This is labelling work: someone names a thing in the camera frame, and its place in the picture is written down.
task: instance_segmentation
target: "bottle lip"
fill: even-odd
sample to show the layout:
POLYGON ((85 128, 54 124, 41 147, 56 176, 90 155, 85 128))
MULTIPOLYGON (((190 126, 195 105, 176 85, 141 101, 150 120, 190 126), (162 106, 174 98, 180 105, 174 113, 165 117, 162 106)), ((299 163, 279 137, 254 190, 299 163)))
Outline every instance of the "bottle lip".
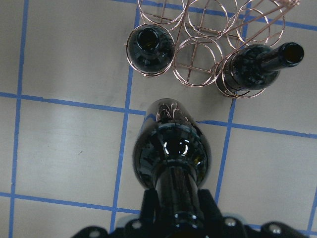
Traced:
POLYGON ((304 49, 301 45, 290 42, 280 48, 280 56, 289 67, 296 66, 304 58, 304 49))
POLYGON ((159 36, 154 29, 146 27, 138 33, 137 44, 143 51, 151 53, 159 47, 159 36))

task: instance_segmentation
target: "white floor tile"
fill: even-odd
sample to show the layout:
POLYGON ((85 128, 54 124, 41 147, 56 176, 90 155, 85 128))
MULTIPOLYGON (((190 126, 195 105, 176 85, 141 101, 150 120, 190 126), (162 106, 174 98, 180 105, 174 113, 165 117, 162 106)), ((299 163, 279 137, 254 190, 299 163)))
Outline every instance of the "white floor tile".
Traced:
POLYGON ((10 198, 0 197, 0 237, 9 235, 10 198))
POLYGON ((69 238, 88 226, 109 229, 111 212, 17 199, 14 237, 69 238))
POLYGON ((0 91, 16 93, 19 73, 23 1, 1 1, 0 91))
POLYGON ((112 206, 122 113, 23 101, 16 193, 112 206))
POLYGON ((31 1, 23 94, 124 107, 124 44, 135 8, 101 0, 31 1))
POLYGON ((16 99, 0 98, 0 191, 11 191, 16 99))
POLYGON ((232 129, 219 206, 248 223, 308 225, 316 189, 316 141, 232 129))

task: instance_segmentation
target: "blue tape grid line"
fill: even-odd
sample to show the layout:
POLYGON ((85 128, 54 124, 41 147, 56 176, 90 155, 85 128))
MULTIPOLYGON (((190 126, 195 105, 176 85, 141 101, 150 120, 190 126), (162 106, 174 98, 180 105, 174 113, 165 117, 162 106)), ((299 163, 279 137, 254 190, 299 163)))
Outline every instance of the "blue tape grid line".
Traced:
MULTIPOLYGON (((112 1, 125 2, 125 3, 134 3, 134 4, 137 3, 136 0, 112 0, 112 1)), ((144 0, 142 4, 143 5, 149 5, 149 6, 162 7, 162 3, 156 3, 154 1, 149 1, 149 0, 144 0)), ((181 5, 168 4, 168 3, 166 4, 166 8, 171 8, 171 9, 175 9, 175 10, 182 10, 183 9, 181 5)), ((190 12, 195 12, 195 13, 202 13, 203 9, 202 8, 197 8, 197 7, 190 7, 189 11, 190 12)), ((215 10, 210 10, 210 9, 208 9, 206 11, 206 14, 225 16, 223 11, 215 11, 215 10)), ((228 14, 228 17, 232 17, 234 15, 234 13, 232 13, 232 12, 228 12, 227 14, 228 14)), ((264 19, 259 19, 257 21, 264 22, 265 20, 264 19)), ((278 20, 274 24, 282 25, 283 21, 278 20)), ((304 29, 304 30, 317 31, 317 26, 315 26, 315 25, 302 24, 302 23, 291 22, 291 21, 286 21, 285 25, 287 27, 293 27, 293 28, 299 28, 299 29, 304 29)))
POLYGON ((28 20, 29 1, 24 1, 23 16, 22 16, 22 32, 20 43, 20 59, 19 59, 19 74, 18 74, 18 87, 17 99, 15 110, 15 125, 14 125, 14 143, 13 143, 13 160, 12 160, 12 175, 11 175, 11 199, 10 199, 10 215, 9 215, 9 238, 13 237, 13 221, 14 221, 14 204, 15 204, 15 182, 16 182, 16 166, 17 154, 19 144, 19 129, 20 129, 20 110, 21 110, 21 94, 22 94, 22 78, 23 78, 23 64, 24 64, 24 49, 26 40, 26 29, 28 20))
POLYGON ((228 123, 227 123, 227 132, 226 132, 226 137, 224 139, 224 145, 223 145, 223 150, 222 150, 222 157, 221 157, 221 162, 220 162, 217 187, 216 187, 216 192, 214 195, 214 200, 215 200, 216 204, 218 204, 219 197, 220 197, 221 184, 222 184, 224 168, 225 168, 225 163, 226 163, 226 158, 227 158, 227 152, 228 152, 229 139, 230 139, 230 134, 231 134, 231 127, 232 127, 235 104, 236 104, 236 99, 232 99, 232 104, 230 107, 228 123))
MULTIPOLYGON (((67 101, 67 100, 60 100, 60 99, 45 99, 42 97, 23 95, 23 94, 21 95, 21 97, 17 97, 16 94, 0 92, 0 97, 14 98, 14 99, 21 98, 24 100, 30 100, 30 101, 36 101, 36 102, 53 103, 53 104, 67 105, 72 107, 90 108, 90 109, 105 110, 105 111, 119 112, 119 113, 127 112, 128 114, 141 115, 141 116, 144 116, 146 113, 145 111, 142 111, 142 110, 125 109, 125 108, 96 105, 96 104, 89 104, 89 103, 82 103, 82 102, 74 102, 74 101, 67 101)), ((218 126, 227 126, 228 124, 227 122, 217 121, 217 120, 201 120, 201 121, 197 121, 197 123, 218 125, 218 126)), ((302 132, 291 131, 291 130, 280 130, 280 129, 274 129, 269 127, 256 126, 256 125, 232 123, 231 127, 237 128, 237 129, 255 130, 255 131, 261 131, 261 132, 267 132, 267 133, 293 135, 293 136, 317 139, 317 134, 313 134, 313 133, 302 133, 302 132)))
MULTIPOLYGON (((135 20, 134 20, 134 28, 139 25, 140 22, 140 13, 138 8, 136 8, 135 12, 135 20)), ((125 145, 125 138, 127 133, 127 126, 128 126, 128 118, 129 113, 127 110, 130 108, 130 99, 131 99, 131 90, 132 90, 132 79, 133 79, 133 68, 129 66, 129 74, 128 74, 128 85, 127 85, 127 93, 125 98, 125 113, 123 117, 123 127, 122 127, 122 136, 121 136, 121 144, 120 144, 120 152, 119 152, 119 161, 117 167, 117 176, 115 180, 115 189, 114 189, 114 197, 113 197, 113 208, 111 214, 111 223, 110 223, 110 230, 109 232, 113 232, 115 227, 115 216, 116 216, 116 209, 118 205, 118 196, 119 196, 119 188, 120 188, 120 179, 121 179, 121 171, 122 171, 122 162, 123 162, 123 154, 124 154, 124 145, 125 145)))
POLYGON ((317 188, 316 188, 316 192, 315 192, 315 197, 314 197, 314 201, 313 201, 311 215, 309 217, 308 226, 307 226, 307 231, 309 231, 309 232, 312 231, 314 217, 315 217, 315 214, 316 214, 316 208, 317 208, 317 188))

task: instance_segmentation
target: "dark green glass bottle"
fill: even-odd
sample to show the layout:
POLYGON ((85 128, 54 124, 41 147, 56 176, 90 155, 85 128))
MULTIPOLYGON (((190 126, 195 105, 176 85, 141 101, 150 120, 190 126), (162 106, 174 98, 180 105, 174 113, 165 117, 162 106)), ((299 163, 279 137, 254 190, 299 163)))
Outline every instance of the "dark green glass bottle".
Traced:
MULTIPOLYGON (((303 48, 294 42, 275 50, 261 44, 247 46, 226 62, 223 70, 225 85, 231 92, 264 89, 277 79, 280 69, 297 66, 303 57, 303 48)), ((225 91, 221 76, 217 85, 225 91)))
POLYGON ((205 237, 197 193, 210 163, 207 139, 184 107, 174 99, 154 102, 136 141, 133 165, 140 183, 158 192, 158 237, 205 237))
POLYGON ((132 31, 126 50, 128 61, 135 70, 145 76, 158 76, 171 66, 175 44, 165 28, 145 24, 132 31))

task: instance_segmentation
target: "blue tape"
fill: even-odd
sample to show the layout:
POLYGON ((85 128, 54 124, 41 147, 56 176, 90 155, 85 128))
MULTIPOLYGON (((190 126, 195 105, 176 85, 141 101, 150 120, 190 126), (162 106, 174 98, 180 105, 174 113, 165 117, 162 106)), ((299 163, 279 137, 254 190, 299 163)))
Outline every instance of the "blue tape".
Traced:
POLYGON ((10 199, 10 215, 9 215, 9 235, 8 235, 9 238, 13 237, 14 195, 15 195, 15 185, 16 185, 16 167, 17 167, 17 153, 18 153, 18 144, 19 144, 22 78, 23 78, 24 49, 25 49, 26 30, 27 30, 28 8, 29 8, 29 1, 25 0, 24 6, 23 6, 18 87, 17 87, 17 95, 16 95, 17 100, 16 100, 16 110, 15 110, 13 161, 12 161, 12 175, 11 175, 11 199, 10 199))
MULTIPOLYGON (((134 20, 134 27, 137 27, 140 22, 140 13, 138 8, 135 12, 135 20, 134 20)), ((129 67, 129 74, 128 74, 128 84, 127 84, 127 93, 125 98, 125 113, 123 117, 123 126, 122 126, 122 135, 121 135, 121 144, 120 144, 120 152, 119 152, 119 160, 117 166, 117 175, 115 180, 115 188, 114 188, 114 196, 113 196, 113 212, 111 214, 111 223, 110 223, 110 230, 109 232, 113 232, 115 227, 115 216, 116 216, 116 209, 118 205, 118 197, 119 197, 119 188, 120 188, 120 180, 121 180, 121 171, 122 171, 122 162, 123 162, 123 155, 124 155, 124 146, 125 146, 125 138, 127 133, 128 127, 128 110, 130 108, 130 100, 131 100, 131 90, 132 90, 132 79, 133 79, 133 68, 129 67)))
POLYGON ((13 94, 13 93, 0 92, 0 97, 5 97, 5 98, 17 98, 17 95, 16 95, 16 94, 13 94))
POLYGON ((129 214, 140 214, 139 210, 126 209, 126 208, 117 208, 117 212, 129 213, 129 214))
POLYGON ((255 131, 268 132, 268 133, 293 135, 293 136, 317 139, 317 134, 306 134, 306 133, 296 132, 291 130, 278 130, 274 128, 267 128, 267 127, 261 127, 261 126, 255 126, 255 125, 244 125, 244 124, 237 124, 237 123, 233 123, 232 127, 238 128, 238 129, 245 129, 245 130, 255 130, 255 131))
POLYGON ((0 192, 0 197, 11 197, 11 193, 0 192))
POLYGON ((226 163, 226 158, 227 158, 227 152, 228 152, 228 146, 229 146, 229 140, 230 140, 230 134, 231 134, 231 125, 232 125, 232 121, 233 121, 233 114, 234 114, 235 105, 236 105, 236 99, 232 99, 232 104, 230 107, 228 123, 227 123, 227 132, 226 132, 226 137, 224 139, 224 145, 223 145, 223 150, 222 150, 222 157, 221 157, 221 162, 220 162, 217 187, 216 187, 216 192, 215 192, 215 196, 214 196, 214 200, 215 200, 216 204, 218 204, 219 197, 220 197, 220 191, 221 191, 222 179, 223 179, 224 168, 225 168, 225 163, 226 163))
POLYGON ((42 97, 28 96, 28 95, 21 95, 21 98, 25 99, 25 100, 68 105, 68 106, 73 106, 73 107, 91 108, 91 109, 106 110, 106 111, 120 112, 120 113, 125 112, 124 108, 104 106, 104 105, 96 105, 96 104, 89 104, 89 103, 80 103, 80 102, 73 102, 73 101, 67 101, 67 100, 61 100, 61 99, 53 99, 53 98, 45 99, 42 97))
POLYGON ((201 120, 197 121, 199 124, 208 124, 208 125, 219 125, 219 126, 227 126, 227 122, 218 121, 218 120, 201 120))
POLYGON ((37 202, 74 206, 74 207, 86 207, 86 208, 106 210, 106 211, 113 210, 113 207, 109 207, 109 206, 95 205, 95 204, 82 203, 82 202, 64 201, 64 200, 42 198, 42 197, 25 196, 25 195, 19 195, 19 194, 14 195, 14 198, 28 200, 28 201, 37 201, 37 202))
POLYGON ((313 201, 311 215, 310 215, 309 221, 308 221, 307 231, 312 230, 313 221, 314 221, 314 217, 315 217, 315 213, 316 213, 316 208, 317 208, 317 188, 316 188, 316 192, 315 192, 315 197, 314 197, 314 201, 313 201))

